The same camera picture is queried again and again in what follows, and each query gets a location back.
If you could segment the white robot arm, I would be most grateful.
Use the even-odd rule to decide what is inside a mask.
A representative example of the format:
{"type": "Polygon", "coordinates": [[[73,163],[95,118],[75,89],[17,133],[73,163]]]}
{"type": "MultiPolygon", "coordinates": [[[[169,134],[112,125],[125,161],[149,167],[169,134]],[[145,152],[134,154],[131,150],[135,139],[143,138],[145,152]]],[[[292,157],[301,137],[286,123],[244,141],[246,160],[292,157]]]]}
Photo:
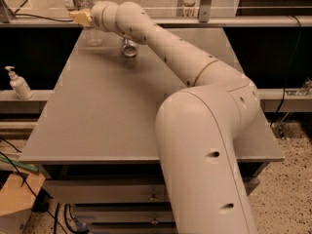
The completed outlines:
{"type": "Polygon", "coordinates": [[[160,163],[178,234],[257,234],[234,151],[260,99],[241,71],[157,25],[133,2],[70,12],[77,23],[148,46],[185,84],[160,106],[160,163]]]}

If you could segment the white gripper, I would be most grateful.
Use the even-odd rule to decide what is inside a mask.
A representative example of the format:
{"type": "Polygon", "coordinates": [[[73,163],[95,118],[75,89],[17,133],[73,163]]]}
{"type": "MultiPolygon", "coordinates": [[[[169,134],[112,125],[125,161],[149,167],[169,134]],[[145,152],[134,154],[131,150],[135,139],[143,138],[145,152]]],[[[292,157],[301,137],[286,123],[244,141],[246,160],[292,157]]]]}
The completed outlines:
{"type": "Polygon", "coordinates": [[[84,27],[90,27],[93,19],[93,23],[98,29],[115,32],[117,9],[118,5],[116,3],[103,1],[95,3],[91,12],[89,10],[71,11],[68,12],[68,16],[84,27]]]}

